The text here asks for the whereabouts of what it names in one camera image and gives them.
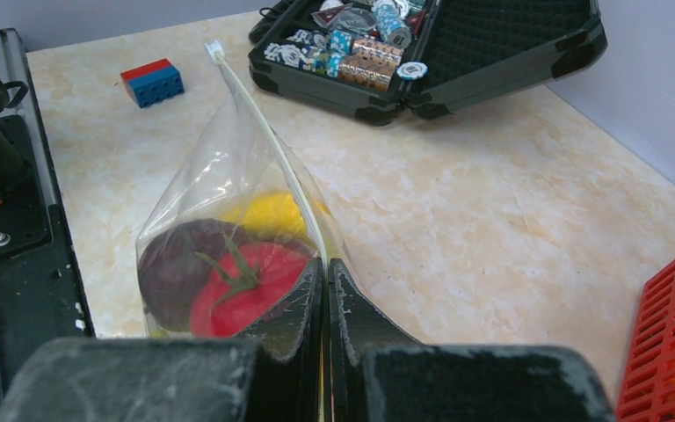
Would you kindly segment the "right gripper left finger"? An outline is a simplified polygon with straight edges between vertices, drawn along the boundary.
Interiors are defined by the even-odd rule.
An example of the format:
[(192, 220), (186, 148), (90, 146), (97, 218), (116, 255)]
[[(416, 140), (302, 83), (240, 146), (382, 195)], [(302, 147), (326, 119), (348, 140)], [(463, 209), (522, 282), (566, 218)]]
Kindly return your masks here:
[(18, 372), (0, 421), (315, 421), (323, 266), (233, 338), (58, 338)]

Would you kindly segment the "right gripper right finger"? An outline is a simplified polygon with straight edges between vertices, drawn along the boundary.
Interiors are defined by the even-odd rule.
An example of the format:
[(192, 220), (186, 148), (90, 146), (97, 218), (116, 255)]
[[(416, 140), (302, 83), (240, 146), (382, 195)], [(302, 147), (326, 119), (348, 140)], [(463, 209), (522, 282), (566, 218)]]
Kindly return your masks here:
[(427, 345), (397, 326), (331, 260), (334, 421), (611, 421), (600, 379), (561, 346)]

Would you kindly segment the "dark red fruit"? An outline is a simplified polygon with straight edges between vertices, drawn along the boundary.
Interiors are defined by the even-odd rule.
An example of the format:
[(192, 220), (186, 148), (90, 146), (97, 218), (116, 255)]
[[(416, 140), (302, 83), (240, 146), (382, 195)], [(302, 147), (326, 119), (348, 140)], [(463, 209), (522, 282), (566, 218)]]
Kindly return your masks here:
[(213, 267), (197, 254), (220, 260), (227, 240), (241, 247), (252, 243), (234, 223), (200, 219), (179, 224), (155, 236), (137, 266), (146, 310), (168, 331), (187, 331), (190, 309), (208, 283)]

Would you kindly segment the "clear zip top bag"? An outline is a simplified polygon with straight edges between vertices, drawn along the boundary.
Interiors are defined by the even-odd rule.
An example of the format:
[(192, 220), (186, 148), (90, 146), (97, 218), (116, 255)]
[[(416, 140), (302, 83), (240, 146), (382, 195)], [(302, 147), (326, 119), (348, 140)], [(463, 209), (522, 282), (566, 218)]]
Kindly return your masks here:
[(153, 337), (227, 338), (272, 314), (310, 261), (346, 258), (345, 240), (304, 163), (228, 64), (207, 53), (224, 100), (136, 241)]

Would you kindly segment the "yellow banana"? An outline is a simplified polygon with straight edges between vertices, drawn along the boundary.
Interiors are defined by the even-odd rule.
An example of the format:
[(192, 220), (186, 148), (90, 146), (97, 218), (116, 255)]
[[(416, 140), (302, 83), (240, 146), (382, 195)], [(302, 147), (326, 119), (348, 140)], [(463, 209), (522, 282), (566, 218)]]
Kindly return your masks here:
[(281, 190), (245, 198), (220, 210), (215, 218), (234, 223), (251, 240), (300, 241), (316, 248), (293, 195)]

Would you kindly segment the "red plastic basket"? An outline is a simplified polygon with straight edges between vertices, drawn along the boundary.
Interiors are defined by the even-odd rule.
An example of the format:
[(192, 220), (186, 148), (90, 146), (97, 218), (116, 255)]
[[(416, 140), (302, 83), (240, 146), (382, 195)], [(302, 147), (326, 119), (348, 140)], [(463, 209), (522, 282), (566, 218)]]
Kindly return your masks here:
[(675, 259), (643, 287), (616, 415), (675, 421)]

